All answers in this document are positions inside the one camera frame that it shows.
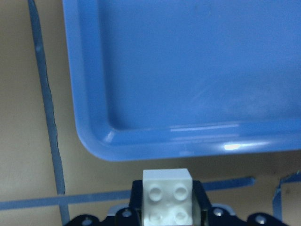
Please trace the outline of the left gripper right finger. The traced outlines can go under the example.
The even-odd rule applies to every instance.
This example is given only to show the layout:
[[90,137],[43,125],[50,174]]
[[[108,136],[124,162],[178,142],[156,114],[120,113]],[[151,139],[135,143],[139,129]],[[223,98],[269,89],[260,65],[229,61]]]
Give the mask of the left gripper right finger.
[[192,183],[192,220],[193,226],[208,226],[208,212],[212,205],[200,181]]

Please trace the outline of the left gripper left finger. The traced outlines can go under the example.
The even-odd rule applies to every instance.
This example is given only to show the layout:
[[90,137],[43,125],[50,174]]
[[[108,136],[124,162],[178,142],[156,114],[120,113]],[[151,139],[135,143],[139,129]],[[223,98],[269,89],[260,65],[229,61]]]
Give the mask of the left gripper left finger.
[[132,183],[131,195],[129,200],[128,210],[130,226],[142,226],[142,209],[143,209],[143,182],[142,180],[135,180]]

